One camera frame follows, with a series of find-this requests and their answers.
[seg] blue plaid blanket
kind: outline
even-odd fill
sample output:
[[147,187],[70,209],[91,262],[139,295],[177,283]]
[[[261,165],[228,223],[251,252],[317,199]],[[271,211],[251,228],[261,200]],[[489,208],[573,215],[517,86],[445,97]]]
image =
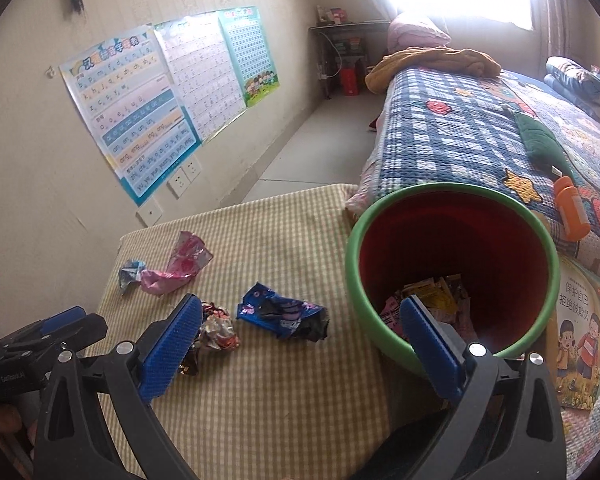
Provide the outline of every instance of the blue plaid blanket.
[[592,231],[580,242],[566,241],[553,183],[531,165],[518,127],[503,108],[538,118],[505,83],[515,80],[554,94],[541,82],[506,71],[498,79],[423,67],[398,73],[388,92],[376,148],[363,173],[363,183],[367,173],[370,180],[367,205],[397,189],[426,182],[489,187],[537,212],[557,249],[600,276],[600,195],[574,168]]
[[503,104],[534,115],[500,80],[401,71],[379,134],[375,198],[424,182],[462,182],[496,189],[558,221],[552,181],[529,163]]

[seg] tiled floor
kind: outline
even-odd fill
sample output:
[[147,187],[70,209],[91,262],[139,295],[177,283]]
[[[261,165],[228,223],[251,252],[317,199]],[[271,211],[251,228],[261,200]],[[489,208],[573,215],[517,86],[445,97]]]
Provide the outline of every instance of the tiled floor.
[[376,140],[368,124],[384,96],[336,95],[324,101],[262,174],[243,202],[325,184],[357,184]]

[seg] alphabet poster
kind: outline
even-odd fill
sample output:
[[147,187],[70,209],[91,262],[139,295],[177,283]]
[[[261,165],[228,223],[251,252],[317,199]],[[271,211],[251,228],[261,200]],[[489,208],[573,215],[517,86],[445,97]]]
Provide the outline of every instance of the alphabet poster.
[[60,70],[91,136],[137,205],[200,145],[151,26],[99,43]]
[[218,10],[235,72],[248,107],[280,86],[257,7]]

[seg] trash in bucket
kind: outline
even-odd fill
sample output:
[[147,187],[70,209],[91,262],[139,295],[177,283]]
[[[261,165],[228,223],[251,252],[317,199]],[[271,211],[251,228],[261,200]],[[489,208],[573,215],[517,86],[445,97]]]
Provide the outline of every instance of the trash in bucket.
[[422,282],[409,283],[396,290],[386,300],[380,317],[385,325],[404,340],[408,339],[402,332],[400,304],[411,294],[415,294],[429,309],[433,319],[437,322],[449,323],[465,342],[478,341],[474,324],[471,322],[471,297],[462,284],[460,274],[445,276],[438,280],[429,278]]

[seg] human hand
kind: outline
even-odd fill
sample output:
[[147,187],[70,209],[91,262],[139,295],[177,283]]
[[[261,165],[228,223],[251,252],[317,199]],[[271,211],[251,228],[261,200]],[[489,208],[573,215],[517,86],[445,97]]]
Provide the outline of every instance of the human hand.
[[[27,436],[32,444],[36,439],[36,426],[37,424],[34,423],[27,431]],[[21,428],[22,419],[18,410],[10,404],[0,404],[0,448],[22,477],[30,480],[30,473],[22,463],[22,460],[18,459],[4,440],[5,437],[13,436],[19,432]]]

